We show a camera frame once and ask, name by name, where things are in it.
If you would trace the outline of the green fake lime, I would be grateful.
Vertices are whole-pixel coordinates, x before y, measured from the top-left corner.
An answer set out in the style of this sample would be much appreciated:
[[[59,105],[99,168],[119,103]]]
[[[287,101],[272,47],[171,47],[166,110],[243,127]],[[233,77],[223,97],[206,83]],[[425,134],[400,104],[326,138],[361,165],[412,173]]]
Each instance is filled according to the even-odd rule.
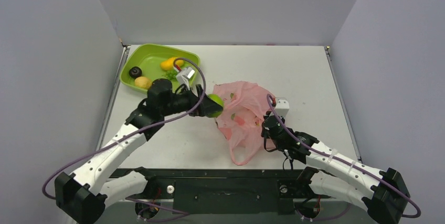
[[[215,103],[217,103],[219,106],[221,106],[221,109],[218,112],[215,112],[213,114],[210,115],[211,118],[217,118],[218,116],[220,116],[224,110],[224,101],[223,99],[221,99],[218,95],[216,94],[209,94],[208,97],[214,101]]]

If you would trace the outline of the pink plastic bag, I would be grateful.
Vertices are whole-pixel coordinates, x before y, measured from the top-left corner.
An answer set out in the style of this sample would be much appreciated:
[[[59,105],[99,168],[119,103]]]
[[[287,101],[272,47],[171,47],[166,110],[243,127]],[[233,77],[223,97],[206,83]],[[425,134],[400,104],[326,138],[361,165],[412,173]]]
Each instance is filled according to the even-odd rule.
[[[235,165],[246,165],[263,148],[261,125],[271,92],[256,83],[236,81],[214,85],[213,94],[224,102],[215,121],[228,142],[231,160]]]

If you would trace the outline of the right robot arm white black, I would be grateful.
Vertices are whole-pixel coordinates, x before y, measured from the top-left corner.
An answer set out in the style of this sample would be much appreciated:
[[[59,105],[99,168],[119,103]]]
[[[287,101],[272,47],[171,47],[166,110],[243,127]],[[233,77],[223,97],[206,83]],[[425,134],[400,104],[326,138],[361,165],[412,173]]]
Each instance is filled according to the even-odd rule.
[[[412,201],[400,172],[381,170],[356,162],[328,147],[316,137],[293,131],[284,117],[268,111],[261,136],[271,140],[274,150],[307,167],[296,181],[302,196],[325,195],[364,209],[377,223],[399,223]]]

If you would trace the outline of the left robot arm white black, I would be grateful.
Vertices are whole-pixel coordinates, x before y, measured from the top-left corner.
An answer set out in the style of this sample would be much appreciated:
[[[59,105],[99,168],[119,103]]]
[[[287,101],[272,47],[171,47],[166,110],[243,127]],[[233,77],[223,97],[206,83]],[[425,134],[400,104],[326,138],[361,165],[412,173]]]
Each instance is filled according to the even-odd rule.
[[[70,175],[61,173],[56,177],[57,206],[77,223],[95,223],[107,207],[126,197],[152,197],[157,184],[140,168],[117,179],[109,177],[168,122],[167,116],[180,113],[212,118],[223,111],[221,102],[209,97],[201,85],[196,88],[196,94],[189,89],[175,93],[169,80],[153,81],[147,97],[105,147]]]

